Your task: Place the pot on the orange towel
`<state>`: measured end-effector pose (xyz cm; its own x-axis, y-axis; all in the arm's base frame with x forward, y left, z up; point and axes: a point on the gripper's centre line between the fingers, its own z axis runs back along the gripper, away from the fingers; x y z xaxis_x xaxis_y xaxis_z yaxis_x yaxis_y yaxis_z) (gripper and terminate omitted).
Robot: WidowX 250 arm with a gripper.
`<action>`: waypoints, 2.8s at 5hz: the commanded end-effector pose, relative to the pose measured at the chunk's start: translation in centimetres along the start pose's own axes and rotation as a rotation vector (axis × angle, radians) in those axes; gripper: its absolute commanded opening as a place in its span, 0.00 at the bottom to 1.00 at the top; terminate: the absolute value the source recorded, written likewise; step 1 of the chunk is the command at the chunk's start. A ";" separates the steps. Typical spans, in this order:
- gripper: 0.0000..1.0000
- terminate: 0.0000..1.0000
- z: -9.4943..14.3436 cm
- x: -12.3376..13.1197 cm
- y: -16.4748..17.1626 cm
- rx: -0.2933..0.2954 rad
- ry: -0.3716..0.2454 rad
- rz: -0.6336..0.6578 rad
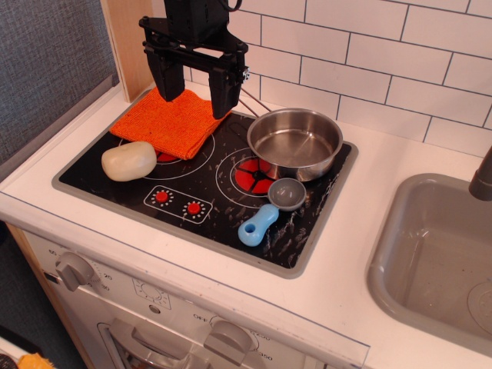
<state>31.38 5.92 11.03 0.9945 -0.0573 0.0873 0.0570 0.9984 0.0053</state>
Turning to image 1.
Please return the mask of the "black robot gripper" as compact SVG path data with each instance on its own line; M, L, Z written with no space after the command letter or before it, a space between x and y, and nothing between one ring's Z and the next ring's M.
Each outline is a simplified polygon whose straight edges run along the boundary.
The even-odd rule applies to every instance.
M248 45L228 31L241 1L166 1L164 18L144 16L139 26L148 66L160 96L173 101L185 90L183 67L208 72L215 119L238 104L249 79Z

